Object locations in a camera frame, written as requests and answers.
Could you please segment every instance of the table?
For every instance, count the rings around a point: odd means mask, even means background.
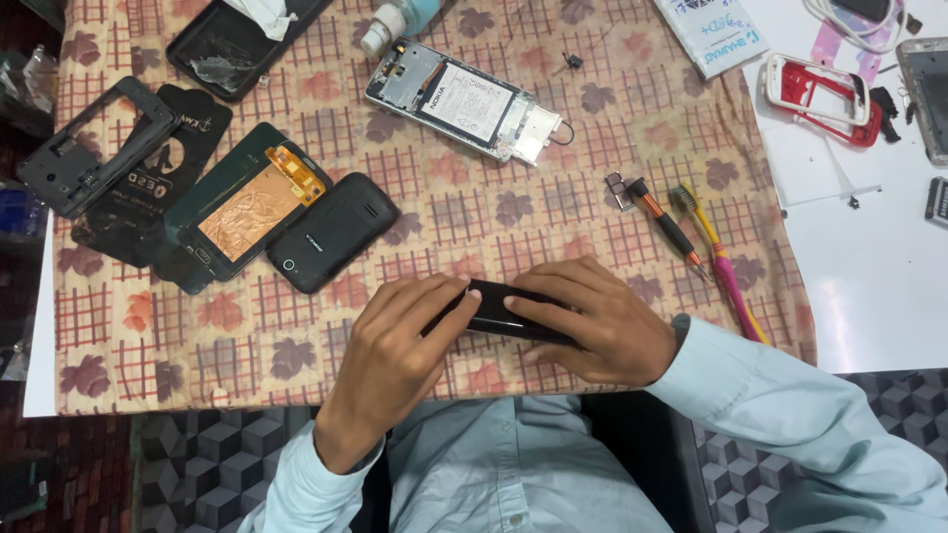
[[[160,50],[202,4],[74,2],[58,122],[129,73],[153,89],[195,86]],[[680,180],[692,184],[765,332],[780,349],[816,362],[810,307],[739,70],[702,83],[644,0],[459,2],[419,40],[528,88],[576,130],[572,145],[551,145],[536,168],[499,165],[363,101],[374,62],[357,43],[372,11],[368,2],[341,0],[327,9],[271,68],[269,87],[233,106],[234,121],[211,163],[258,121],[269,121],[333,178],[352,170],[370,175],[404,213],[395,228],[312,298],[258,260],[189,299],[174,285],[153,283],[147,268],[77,254],[69,223],[55,220],[46,263],[53,275],[41,295],[42,316],[53,319],[37,321],[46,329],[37,330],[34,344],[34,360],[55,353],[54,371],[43,371],[47,390],[52,374],[57,391],[47,409],[320,403],[349,328],[378,286],[439,270],[504,281],[537,263],[593,255],[662,316],[686,311],[739,331],[724,293],[685,267],[648,215],[614,205],[602,179],[615,170],[645,176],[663,203]],[[561,49],[586,63],[570,70]],[[114,153],[130,129],[107,120],[101,149]],[[700,242],[689,220],[683,229]],[[151,314],[133,309],[143,299]],[[521,364],[527,347],[461,336],[430,397],[613,390],[549,363]],[[278,378],[285,373],[274,373],[275,365],[295,374]]]
[[[773,50],[810,57],[820,23],[796,2],[743,0]],[[948,35],[948,3],[912,0],[908,10],[924,22],[919,38]],[[854,46],[843,44],[837,68],[858,68]],[[764,59],[744,66],[744,75],[762,95],[757,73]],[[895,52],[878,62],[898,62]],[[896,91],[900,68],[872,82],[884,86],[902,108]],[[762,96],[753,98],[761,131],[787,121]],[[784,221],[810,296],[820,357],[817,366],[831,373],[942,368],[948,352],[942,335],[948,318],[948,232],[922,219],[928,185],[945,168],[924,153],[917,123],[894,119],[902,140],[881,138],[860,158],[859,172],[869,191],[857,193],[861,209],[847,206],[849,194],[787,207]],[[824,169],[837,179],[836,169]]]

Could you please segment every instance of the person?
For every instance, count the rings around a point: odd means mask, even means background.
[[[590,436],[576,395],[419,403],[481,295],[468,291],[419,332],[468,282],[435,274],[379,287],[353,324],[335,387],[283,449],[241,531],[346,531],[389,429],[390,531],[670,531]],[[684,314],[669,325],[591,258],[535,266],[511,285],[579,310],[508,297],[512,312],[576,340],[524,359],[645,387],[708,430],[799,463],[807,475],[777,500],[772,529],[948,531],[945,471],[889,435],[855,385]]]

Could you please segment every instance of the light blue shirt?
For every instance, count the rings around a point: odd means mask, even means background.
[[[646,390],[708,430],[806,469],[771,514],[776,531],[948,531],[944,470],[886,433],[845,380],[692,319],[671,367]],[[422,403],[388,442],[390,531],[671,531],[578,411],[574,395]],[[348,530],[383,443],[340,476],[320,462],[312,430],[283,449],[242,532]]]

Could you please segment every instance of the copper foil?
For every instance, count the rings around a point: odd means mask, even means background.
[[[270,164],[197,227],[236,263],[300,204],[291,186]]]

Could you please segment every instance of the screwdriver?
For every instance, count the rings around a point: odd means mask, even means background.
[[[622,181],[621,177],[619,181],[625,185],[625,182]],[[655,222],[658,223],[658,227],[662,229],[662,233],[668,237],[668,240],[671,241],[671,244],[682,253],[684,259],[691,265],[698,268],[701,274],[708,279],[712,284],[714,279],[711,278],[711,274],[708,273],[707,269],[702,265],[701,258],[698,257],[698,254],[695,253],[695,247],[691,246],[691,242],[688,241],[688,238],[684,236],[682,229],[678,227],[678,224],[675,224],[675,221],[672,220],[668,213],[662,211],[662,208],[659,207],[658,202],[651,197],[651,194],[648,192],[648,187],[646,186],[646,179],[640,177],[633,181],[631,185],[626,186],[626,194],[632,193],[635,197],[642,198],[642,201],[646,204],[648,212],[652,213],[652,216],[655,217]]]

